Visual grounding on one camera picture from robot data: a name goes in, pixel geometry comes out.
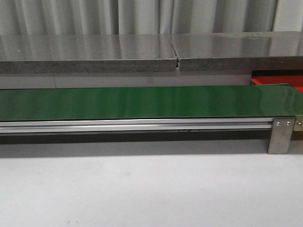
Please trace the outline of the green conveyor belt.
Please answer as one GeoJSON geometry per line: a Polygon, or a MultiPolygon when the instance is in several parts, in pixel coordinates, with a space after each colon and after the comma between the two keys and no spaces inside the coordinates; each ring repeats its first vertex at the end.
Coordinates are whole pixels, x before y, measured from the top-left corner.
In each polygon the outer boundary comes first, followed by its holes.
{"type": "Polygon", "coordinates": [[[4,89],[2,121],[280,117],[303,113],[288,85],[4,89]]]}

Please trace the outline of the grey stone countertop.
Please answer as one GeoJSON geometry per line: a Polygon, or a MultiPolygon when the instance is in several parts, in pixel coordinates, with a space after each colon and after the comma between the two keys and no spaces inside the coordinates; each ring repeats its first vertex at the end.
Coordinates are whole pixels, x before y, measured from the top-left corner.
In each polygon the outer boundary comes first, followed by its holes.
{"type": "Polygon", "coordinates": [[[3,35],[0,87],[249,85],[303,75],[301,32],[3,35]]]}

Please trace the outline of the white pleated curtain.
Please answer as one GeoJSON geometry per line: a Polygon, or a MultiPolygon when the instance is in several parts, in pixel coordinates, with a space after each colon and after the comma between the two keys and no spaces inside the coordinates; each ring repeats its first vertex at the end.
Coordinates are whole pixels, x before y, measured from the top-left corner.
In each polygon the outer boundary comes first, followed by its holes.
{"type": "Polygon", "coordinates": [[[2,35],[302,31],[300,0],[3,0],[2,35]]]}

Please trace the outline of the red plastic tray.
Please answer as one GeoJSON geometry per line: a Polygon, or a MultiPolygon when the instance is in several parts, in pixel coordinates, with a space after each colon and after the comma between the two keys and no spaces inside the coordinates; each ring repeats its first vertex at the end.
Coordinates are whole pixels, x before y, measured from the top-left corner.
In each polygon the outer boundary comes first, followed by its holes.
{"type": "Polygon", "coordinates": [[[302,75],[271,75],[271,76],[253,76],[252,85],[269,85],[269,84],[289,84],[296,90],[303,92],[302,75]]]}

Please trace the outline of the steel conveyor support bracket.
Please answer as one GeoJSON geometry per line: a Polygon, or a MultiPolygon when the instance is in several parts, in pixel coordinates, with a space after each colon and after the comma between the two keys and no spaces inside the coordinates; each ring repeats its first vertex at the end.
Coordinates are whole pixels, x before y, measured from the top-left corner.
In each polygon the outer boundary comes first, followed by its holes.
{"type": "Polygon", "coordinates": [[[275,118],[269,141],[268,154],[287,154],[294,129],[293,117],[275,118]]]}

